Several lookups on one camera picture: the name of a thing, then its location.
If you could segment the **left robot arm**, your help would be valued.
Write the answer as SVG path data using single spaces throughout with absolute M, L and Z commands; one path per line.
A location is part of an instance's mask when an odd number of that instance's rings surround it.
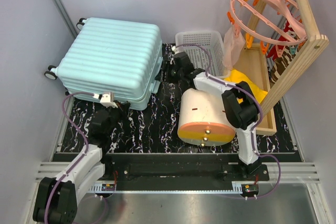
M 80 153 L 54 177 L 44 177 L 38 186 L 32 219 L 39 223 L 73 223 L 78 205 L 90 187 L 112 175 L 111 158 L 107 157 L 111 135 L 120 121 L 127 118 L 130 103 L 117 103 L 96 111 L 88 126 Z

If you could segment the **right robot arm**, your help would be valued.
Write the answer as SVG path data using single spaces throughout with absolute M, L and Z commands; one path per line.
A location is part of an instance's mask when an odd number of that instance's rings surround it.
M 226 82 L 194 68 L 185 52 L 165 60 L 158 78 L 188 86 L 181 96 L 178 137 L 199 146 L 219 146 L 237 137 L 239 161 L 233 172 L 244 180 L 256 177 L 261 160 L 255 128 L 261 109 L 248 83 Z

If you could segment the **white round drum box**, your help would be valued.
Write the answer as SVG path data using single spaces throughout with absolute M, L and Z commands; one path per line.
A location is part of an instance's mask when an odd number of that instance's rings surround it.
M 181 97 L 178 122 L 178 137 L 192 145 L 220 146 L 231 142 L 236 135 L 221 99 L 192 88 Z

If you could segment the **light blue hard-shell suitcase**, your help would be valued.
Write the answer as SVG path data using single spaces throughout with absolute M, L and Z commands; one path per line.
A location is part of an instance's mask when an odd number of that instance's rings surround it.
M 45 77 L 60 79 L 81 100 L 99 103 L 109 93 L 112 101 L 145 110 L 160 86 L 155 78 L 163 61 L 159 27 L 96 17 L 81 18 L 77 25 L 76 39 Z

